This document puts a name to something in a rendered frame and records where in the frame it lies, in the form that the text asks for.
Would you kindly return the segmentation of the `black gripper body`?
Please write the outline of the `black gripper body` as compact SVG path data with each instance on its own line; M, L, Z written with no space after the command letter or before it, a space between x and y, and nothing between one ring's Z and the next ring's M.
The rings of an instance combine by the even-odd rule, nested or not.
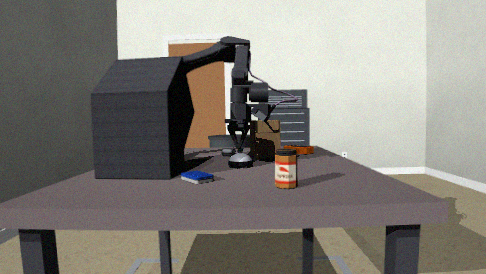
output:
M225 123L229 123L227 127L250 127L248 123L251 123L251 119L236 119L236 104L247 104L246 102L230 103L230 119L225 119ZM237 123L238 122L238 123ZM235 125L235 126L230 126Z

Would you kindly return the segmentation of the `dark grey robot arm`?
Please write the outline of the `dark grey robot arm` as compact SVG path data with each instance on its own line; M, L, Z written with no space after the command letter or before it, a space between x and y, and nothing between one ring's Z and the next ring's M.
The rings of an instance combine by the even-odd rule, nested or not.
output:
M207 49L183 56L186 74L210 63L219 61L235 63L236 60L231 72L232 87L251 87L250 89L246 87L230 88L230 102L247 102L247 94L249 94L251 102L268 102L268 83L248 80L249 49L250 40L232 36L222 37L220 41ZM251 119L252 114L263 122L267 122L271 115L270 110L271 104L236 104L236 119Z

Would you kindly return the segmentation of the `orange spice jar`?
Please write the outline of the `orange spice jar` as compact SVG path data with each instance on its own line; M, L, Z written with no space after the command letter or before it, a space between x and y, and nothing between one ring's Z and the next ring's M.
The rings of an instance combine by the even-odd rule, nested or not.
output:
M293 189L297 186L296 149L276 149L275 186L281 189Z

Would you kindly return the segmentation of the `brown cardboard box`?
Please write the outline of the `brown cardboard box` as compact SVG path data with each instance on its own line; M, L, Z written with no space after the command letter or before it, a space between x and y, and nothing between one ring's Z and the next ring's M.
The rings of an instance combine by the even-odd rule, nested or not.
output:
M281 149L280 120L251 120L250 154L255 158L275 158Z

